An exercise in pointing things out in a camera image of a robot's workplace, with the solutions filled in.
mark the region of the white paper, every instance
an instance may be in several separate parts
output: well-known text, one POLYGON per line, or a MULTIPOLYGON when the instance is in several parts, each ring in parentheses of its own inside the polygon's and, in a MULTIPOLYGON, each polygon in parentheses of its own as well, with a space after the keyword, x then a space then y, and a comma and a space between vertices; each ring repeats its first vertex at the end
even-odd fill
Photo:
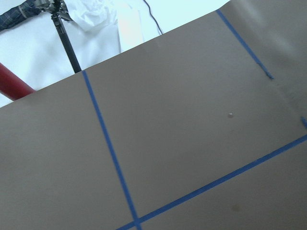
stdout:
POLYGON ((65 0, 70 17, 85 31, 116 21, 113 0, 65 0))
POLYGON ((125 2, 118 3, 118 33, 121 52, 144 42, 139 11, 125 2))

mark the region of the blue painter's tape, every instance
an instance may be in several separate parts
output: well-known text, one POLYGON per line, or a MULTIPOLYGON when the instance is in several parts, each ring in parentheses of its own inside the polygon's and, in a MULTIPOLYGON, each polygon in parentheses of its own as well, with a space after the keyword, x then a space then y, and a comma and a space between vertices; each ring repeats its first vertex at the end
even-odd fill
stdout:
POLYGON ((240 34, 236 31, 236 29, 232 26, 232 24, 228 21, 228 19, 223 15, 223 13, 220 10, 216 10, 217 14, 221 17, 223 22, 228 26, 228 28, 231 30, 231 32, 236 36, 238 41, 242 44, 242 46, 245 48, 245 50, 251 55, 251 57, 255 60, 255 62, 262 68, 262 70, 265 72, 265 74, 270 78, 274 79, 274 77, 270 74, 268 69, 264 66, 264 64, 259 60, 259 58, 256 56, 256 54, 253 52, 253 50, 249 47, 249 45, 244 41, 244 39, 240 36, 240 34))
MULTIPOLYGON (((162 213, 164 213, 164 212, 166 212, 166 211, 168 211, 168 210, 170 210, 170 209, 172 209, 172 208, 174 208, 174 207, 176 207, 176 206, 178 206, 178 205, 180 205, 180 204, 182 204, 182 203, 184 203, 184 202, 186 202, 186 201, 188 201, 188 200, 190 200, 190 199, 192 199, 192 198, 194 198, 194 197, 196 197, 196 196, 198 196, 198 195, 200 195, 200 194, 202 194, 202 193, 204 193, 204 192, 206 192, 206 191, 208 191, 208 190, 210 190, 210 189, 212 189, 212 188, 214 188, 214 187, 216 187, 216 186, 218 186, 218 185, 220 185, 220 184, 222 184, 222 183, 224 183, 224 182, 226 182, 226 181, 228 181, 228 180, 230 180, 230 179, 232 179, 232 178, 234 178, 234 177, 236 177, 236 176, 238 176, 238 175, 240 175, 240 174, 242 174, 242 173, 244 173, 244 172, 246 172, 246 171, 248 171, 248 170, 250 170, 254 167, 256 167, 257 165, 262 164, 262 163, 268 161, 269 159, 276 157, 279 154, 288 151, 289 149, 294 148, 295 146, 297 146, 297 145, 299 145, 299 144, 301 144, 305 141, 307 141, 307 135, 302 136, 301 138, 281 147, 280 149, 277 149, 277 150, 275 150, 275 151, 255 160, 255 161, 243 166, 242 168, 239 168, 239 169, 237 169, 237 170, 235 170, 235 171, 233 171, 233 172, 231 172, 231 173, 211 182, 210 184, 207 184, 204 187, 201 187, 201 188, 199 188, 199 189, 197 189, 197 190, 195 190, 195 191, 193 191, 193 192, 191 192, 191 193, 189 193, 189 194, 187 194, 187 195, 185 195, 185 196, 183 196, 183 197, 181 197, 181 198, 179 198, 179 199, 177 199, 177 200, 175 200, 175 201, 173 201, 173 202, 171 202, 171 203, 169 203, 169 204, 167 204, 167 205, 165 205, 165 206, 163 206, 163 207, 161 207, 161 208, 159 208, 159 209, 157 209, 157 210, 155 210, 155 211, 153 211, 153 212, 151 212, 151 213, 149 213, 149 214, 147 214, 143 217, 141 217, 140 221, 141 221, 141 223, 143 223, 143 222, 145 222, 145 221, 147 221, 151 218, 154 218, 154 217, 156 217, 156 216, 158 216, 158 215, 160 215, 160 214, 162 214, 162 213)), ((133 222, 121 227, 119 230, 128 230, 128 229, 132 228, 132 224, 133 224, 133 222)))
POLYGON ((303 122, 305 128, 307 128, 307 120, 306 120, 306 118, 301 117, 301 120, 302 120, 302 122, 303 122))
POLYGON ((98 120, 99 120, 101 129, 102 129, 102 131, 103 131, 103 133, 105 135, 106 143, 107 143, 107 146, 109 148, 109 151, 110 151, 110 154, 111 154, 114 166, 116 168, 116 171, 117 171, 117 174, 118 174, 118 177, 119 177, 122 189, 124 191, 127 203, 129 205, 129 209, 131 211, 131 214, 132 214, 132 217, 133 217, 133 220, 134 220, 133 226, 136 226, 137 230, 142 230, 140 220, 139 220, 138 215, 136 213, 136 210, 135 210, 132 198, 131 198, 129 190, 128 190, 128 186, 126 184, 124 175, 123 175, 123 173, 121 171, 119 162, 117 160, 117 157, 116 157, 116 154, 115 154, 112 142, 111 142, 111 138, 110 138, 109 133, 107 131, 106 124, 105 124, 104 119, 102 117, 102 113, 100 112, 100 109, 99 109, 99 106, 98 106, 98 103, 97 103, 94 91, 93 91, 92 86, 90 84, 89 78, 88 78, 88 76, 86 74, 86 71, 82 71, 82 73, 83 73, 83 77, 84 77, 87 89, 88 89, 89 94, 91 96, 94 108, 96 110, 96 113, 97 113, 97 116, 98 116, 98 120))

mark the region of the gray surface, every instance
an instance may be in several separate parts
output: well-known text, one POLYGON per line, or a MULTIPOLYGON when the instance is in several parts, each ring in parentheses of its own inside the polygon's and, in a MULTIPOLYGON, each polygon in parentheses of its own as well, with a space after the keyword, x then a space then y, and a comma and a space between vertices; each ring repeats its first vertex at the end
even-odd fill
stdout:
POLYGON ((307 229, 307 143, 145 223, 143 230, 307 229))
POLYGON ((0 229, 132 220, 81 74, 1 108, 0 119, 0 229))
POLYGON ((216 13, 87 72, 140 216, 306 133, 216 13))
POLYGON ((307 116, 307 1, 232 0, 222 12, 275 77, 275 85, 307 116))

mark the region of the plaid fabric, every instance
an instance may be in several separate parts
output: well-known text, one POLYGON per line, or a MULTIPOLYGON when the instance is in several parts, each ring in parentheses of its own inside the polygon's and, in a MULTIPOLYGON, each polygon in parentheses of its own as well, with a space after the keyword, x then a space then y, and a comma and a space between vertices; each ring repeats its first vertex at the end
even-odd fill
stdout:
POLYGON ((12 28, 26 20, 26 18, 39 15, 41 10, 34 7, 34 1, 35 0, 27 0, 19 7, 16 6, 5 12, 3 15, 0 15, 0 31, 12 28))

